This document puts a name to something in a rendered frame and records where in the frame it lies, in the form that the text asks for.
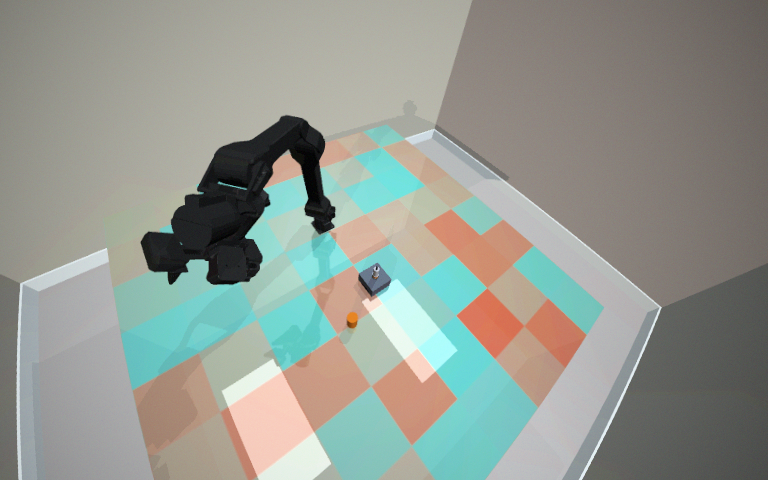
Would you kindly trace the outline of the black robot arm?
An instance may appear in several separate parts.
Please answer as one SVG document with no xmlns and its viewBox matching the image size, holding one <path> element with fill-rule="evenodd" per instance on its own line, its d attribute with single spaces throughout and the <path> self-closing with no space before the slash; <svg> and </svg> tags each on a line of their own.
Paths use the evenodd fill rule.
<svg viewBox="0 0 768 480">
<path fill-rule="evenodd" d="M 270 205 L 270 195 L 263 188 L 273 176 L 272 165 L 287 149 L 301 165 L 308 195 L 304 210 L 314 217 L 311 223 L 316 232 L 322 234 L 335 227 L 331 222 L 335 206 L 324 195 L 319 163 L 325 140 L 303 118 L 282 116 L 255 138 L 220 147 L 197 187 L 204 193 L 186 195 L 185 205 L 171 218 L 181 244 L 194 250 L 207 247 L 203 255 L 209 254 L 209 283 L 250 282 L 260 270 L 259 261 L 244 255 L 247 242 L 232 247 L 217 242 L 231 235 L 246 235 L 263 215 Z"/>
</svg>

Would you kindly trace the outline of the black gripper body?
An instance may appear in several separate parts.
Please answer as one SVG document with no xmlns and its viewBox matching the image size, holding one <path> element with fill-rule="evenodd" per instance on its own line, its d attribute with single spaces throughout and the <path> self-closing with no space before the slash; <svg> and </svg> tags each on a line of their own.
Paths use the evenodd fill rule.
<svg viewBox="0 0 768 480">
<path fill-rule="evenodd" d="M 232 247 L 241 242 L 247 242 L 245 256 L 250 256 L 251 260 L 263 262 L 263 256 L 253 239 L 246 239 L 244 236 L 231 235 L 217 244 Z M 207 249 L 194 250 L 181 245 L 174 233 L 147 232 L 140 242 L 143 253 L 148 264 L 148 270 L 153 272 L 174 272 L 181 267 L 185 267 L 190 260 L 209 261 L 209 254 L 204 257 L 204 251 Z"/>
</svg>

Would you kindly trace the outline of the orange cylinder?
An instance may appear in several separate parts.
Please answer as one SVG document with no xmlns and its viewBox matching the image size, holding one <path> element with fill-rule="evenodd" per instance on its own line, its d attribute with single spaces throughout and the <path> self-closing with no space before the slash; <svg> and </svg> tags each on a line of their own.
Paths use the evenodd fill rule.
<svg viewBox="0 0 768 480">
<path fill-rule="evenodd" d="M 357 319 L 358 316 L 355 312 L 350 312 L 347 314 L 347 327 L 348 328 L 355 328 L 357 325 Z"/>
</svg>

